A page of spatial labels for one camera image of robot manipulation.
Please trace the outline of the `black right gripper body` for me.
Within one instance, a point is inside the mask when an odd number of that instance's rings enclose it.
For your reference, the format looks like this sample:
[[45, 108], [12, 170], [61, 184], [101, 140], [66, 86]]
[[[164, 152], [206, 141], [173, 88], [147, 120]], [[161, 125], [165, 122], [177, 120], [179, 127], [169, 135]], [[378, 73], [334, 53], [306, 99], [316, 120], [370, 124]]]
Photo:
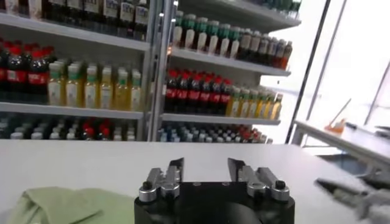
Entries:
[[389, 190], [380, 189], [363, 196], [358, 203], [358, 218], [373, 224], [389, 224]]

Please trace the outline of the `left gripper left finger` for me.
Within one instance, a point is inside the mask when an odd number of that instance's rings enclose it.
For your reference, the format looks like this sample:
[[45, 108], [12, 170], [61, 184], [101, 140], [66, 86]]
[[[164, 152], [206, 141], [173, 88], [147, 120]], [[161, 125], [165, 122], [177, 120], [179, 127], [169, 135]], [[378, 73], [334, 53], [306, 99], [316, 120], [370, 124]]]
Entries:
[[139, 189], [139, 201], [152, 203], [158, 196], [176, 199], [180, 195], [184, 161], [184, 158], [171, 160], [166, 172], [161, 168], [152, 168]]

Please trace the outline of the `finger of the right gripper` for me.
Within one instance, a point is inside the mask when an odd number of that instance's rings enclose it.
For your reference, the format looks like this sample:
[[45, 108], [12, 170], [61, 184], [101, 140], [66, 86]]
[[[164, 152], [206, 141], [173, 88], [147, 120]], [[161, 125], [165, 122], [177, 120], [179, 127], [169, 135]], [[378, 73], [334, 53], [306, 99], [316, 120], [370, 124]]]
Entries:
[[389, 172], [363, 175], [361, 180], [375, 189], [389, 189]]
[[360, 199], [368, 195], [367, 191], [323, 178], [316, 179], [315, 183], [341, 203], [358, 203]]

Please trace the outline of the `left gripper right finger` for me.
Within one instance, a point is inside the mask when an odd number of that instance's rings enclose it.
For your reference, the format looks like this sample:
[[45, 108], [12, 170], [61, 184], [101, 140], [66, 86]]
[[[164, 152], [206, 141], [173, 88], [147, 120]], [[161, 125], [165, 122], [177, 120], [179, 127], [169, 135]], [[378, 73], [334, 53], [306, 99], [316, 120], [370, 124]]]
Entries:
[[229, 173], [233, 182], [246, 183], [247, 194], [252, 197], [266, 197], [275, 201], [289, 200], [289, 187], [278, 179], [268, 167], [253, 170], [244, 161], [227, 159]]

